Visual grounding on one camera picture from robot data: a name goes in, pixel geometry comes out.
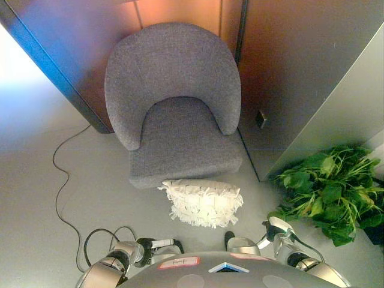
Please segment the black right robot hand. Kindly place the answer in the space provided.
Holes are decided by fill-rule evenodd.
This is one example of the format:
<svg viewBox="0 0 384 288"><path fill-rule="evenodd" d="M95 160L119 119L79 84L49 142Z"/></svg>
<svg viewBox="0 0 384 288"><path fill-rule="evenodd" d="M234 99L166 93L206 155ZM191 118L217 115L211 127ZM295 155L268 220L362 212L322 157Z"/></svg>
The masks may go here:
<svg viewBox="0 0 384 288"><path fill-rule="evenodd" d="M266 233L261 240L256 243L256 246L261 250L272 243L277 234L283 233L285 235L287 232L295 232L289 223L275 216L271 216L267 220L263 221L262 225L265 226Z"/></svg>

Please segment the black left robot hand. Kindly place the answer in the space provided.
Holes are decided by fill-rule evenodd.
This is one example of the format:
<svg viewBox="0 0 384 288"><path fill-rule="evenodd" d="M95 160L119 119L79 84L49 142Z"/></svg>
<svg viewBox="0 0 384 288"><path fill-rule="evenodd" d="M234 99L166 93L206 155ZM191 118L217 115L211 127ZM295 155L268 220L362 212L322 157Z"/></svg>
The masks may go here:
<svg viewBox="0 0 384 288"><path fill-rule="evenodd" d="M140 253L141 259L134 264L138 268L155 264L177 254L184 254L181 242L174 238L162 240L139 238L137 243L143 247L143 252Z"/></svg>

